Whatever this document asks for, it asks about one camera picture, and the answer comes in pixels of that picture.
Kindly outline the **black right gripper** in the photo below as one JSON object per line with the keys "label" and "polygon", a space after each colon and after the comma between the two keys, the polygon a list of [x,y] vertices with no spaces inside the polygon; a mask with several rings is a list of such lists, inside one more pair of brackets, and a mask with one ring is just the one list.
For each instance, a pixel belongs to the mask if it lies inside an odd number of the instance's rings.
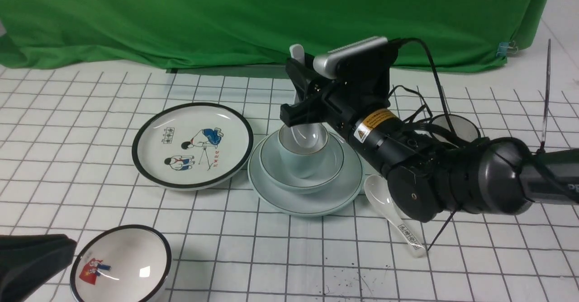
{"label": "black right gripper", "polygon": [[327,123],[337,131],[354,131],[360,125],[369,131],[397,131],[399,118],[389,110],[389,62],[339,65],[342,73],[329,78],[313,69],[314,55],[306,54],[302,64],[293,57],[285,62],[285,72],[296,90],[295,101],[304,94],[317,95],[302,102],[280,107],[280,120],[288,127]]}

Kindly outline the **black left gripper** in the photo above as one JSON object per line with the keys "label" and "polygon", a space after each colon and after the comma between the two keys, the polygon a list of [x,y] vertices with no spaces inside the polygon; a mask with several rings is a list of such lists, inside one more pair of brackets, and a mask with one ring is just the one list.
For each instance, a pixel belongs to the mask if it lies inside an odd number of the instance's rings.
{"label": "black left gripper", "polygon": [[74,261],[77,242],[64,234],[0,236],[0,300],[23,302]]}

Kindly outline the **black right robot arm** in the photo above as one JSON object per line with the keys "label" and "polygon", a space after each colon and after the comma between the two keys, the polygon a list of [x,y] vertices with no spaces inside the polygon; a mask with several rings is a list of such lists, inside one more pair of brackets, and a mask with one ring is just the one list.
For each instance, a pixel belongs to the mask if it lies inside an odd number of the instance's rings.
{"label": "black right robot arm", "polygon": [[387,180],[395,203],[411,219],[431,221],[442,211],[520,215],[532,203],[578,203],[578,150],[534,155],[517,138],[472,142],[417,132],[389,110],[389,67],[396,53],[346,60],[330,80],[289,57],[285,71],[300,98],[284,104],[288,127],[327,123]]}

